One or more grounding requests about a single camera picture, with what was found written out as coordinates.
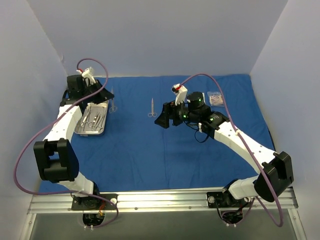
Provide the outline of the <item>steel surgical scissors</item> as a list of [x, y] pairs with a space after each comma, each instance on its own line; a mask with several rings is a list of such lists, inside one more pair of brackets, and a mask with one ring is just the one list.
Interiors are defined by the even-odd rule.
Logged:
[[154, 99], [151, 99], [151, 104], [150, 104], [150, 112], [147, 114], [147, 116], [149, 118], [156, 118], [157, 117], [157, 113], [155, 112], [154, 109]]
[[115, 113], [117, 110], [118, 110], [118, 107], [115, 105], [115, 99], [112, 98], [111, 99], [111, 105], [110, 105], [110, 108], [109, 108], [109, 113], [110, 114]]

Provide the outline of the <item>suture packets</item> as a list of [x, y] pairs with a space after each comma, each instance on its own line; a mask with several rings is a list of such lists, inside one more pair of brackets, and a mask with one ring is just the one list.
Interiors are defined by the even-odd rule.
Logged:
[[224, 100], [223, 100], [221, 92], [208, 91], [207, 96], [208, 96], [208, 100], [209, 100], [209, 103], [211, 106], [213, 106], [213, 107], [223, 107], [224, 106]]

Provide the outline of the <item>metal surgical instrument tray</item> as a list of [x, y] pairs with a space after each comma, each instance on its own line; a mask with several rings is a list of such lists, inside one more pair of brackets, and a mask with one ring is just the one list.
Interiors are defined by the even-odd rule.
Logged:
[[104, 134], [108, 114], [109, 101], [99, 104], [89, 103], [82, 117], [76, 124], [74, 133], [83, 137]]

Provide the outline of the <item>blue surgical drape cloth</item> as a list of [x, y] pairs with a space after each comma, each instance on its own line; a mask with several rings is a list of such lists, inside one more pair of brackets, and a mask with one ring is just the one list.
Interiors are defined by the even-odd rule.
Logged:
[[223, 187], [234, 179], [254, 177], [255, 170], [224, 144], [188, 126], [164, 129], [148, 117], [173, 101], [173, 85], [185, 82], [189, 92], [222, 90], [230, 114], [248, 136], [272, 149], [273, 142], [246, 74], [225, 76], [113, 77], [107, 89], [114, 91], [117, 111], [106, 117], [99, 136], [73, 135], [72, 148], [80, 172], [97, 183], [102, 192], [150, 191]]

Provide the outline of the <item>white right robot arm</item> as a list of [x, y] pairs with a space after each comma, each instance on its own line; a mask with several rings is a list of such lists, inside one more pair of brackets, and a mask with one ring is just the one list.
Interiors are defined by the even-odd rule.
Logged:
[[226, 145], [255, 170], [256, 177], [236, 179], [225, 187], [222, 200], [227, 206], [232, 207], [241, 199], [253, 197], [272, 203], [294, 181], [288, 153], [277, 153], [246, 135], [227, 116], [211, 110], [200, 92], [188, 94], [186, 102], [164, 103], [154, 122], [164, 129], [182, 123], [195, 125], [198, 132]]

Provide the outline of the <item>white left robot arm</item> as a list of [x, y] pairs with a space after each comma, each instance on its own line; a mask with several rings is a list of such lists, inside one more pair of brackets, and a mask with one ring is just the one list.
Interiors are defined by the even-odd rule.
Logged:
[[75, 129], [86, 123], [89, 108], [114, 98], [88, 70], [67, 77], [67, 89], [59, 104], [57, 121], [42, 141], [33, 145], [39, 176], [43, 181], [59, 184], [83, 197], [90, 210], [100, 206], [99, 189], [80, 172], [76, 153], [71, 145]]

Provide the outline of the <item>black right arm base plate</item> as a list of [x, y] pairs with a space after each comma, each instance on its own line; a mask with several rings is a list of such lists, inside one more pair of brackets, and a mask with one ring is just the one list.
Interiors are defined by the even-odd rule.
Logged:
[[229, 192], [225, 191], [209, 191], [206, 193], [207, 205], [209, 208], [240, 208], [247, 207], [250, 199], [245, 197], [235, 199]]

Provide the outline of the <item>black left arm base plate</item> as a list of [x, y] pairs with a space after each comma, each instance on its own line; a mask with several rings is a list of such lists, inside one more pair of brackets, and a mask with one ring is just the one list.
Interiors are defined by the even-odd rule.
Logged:
[[71, 209], [73, 211], [91, 211], [91, 210], [115, 210], [115, 205], [118, 201], [118, 195], [116, 193], [103, 193], [101, 197], [109, 200], [111, 203], [106, 203], [105, 200], [91, 197], [91, 196], [76, 196], [70, 194], [72, 197]]

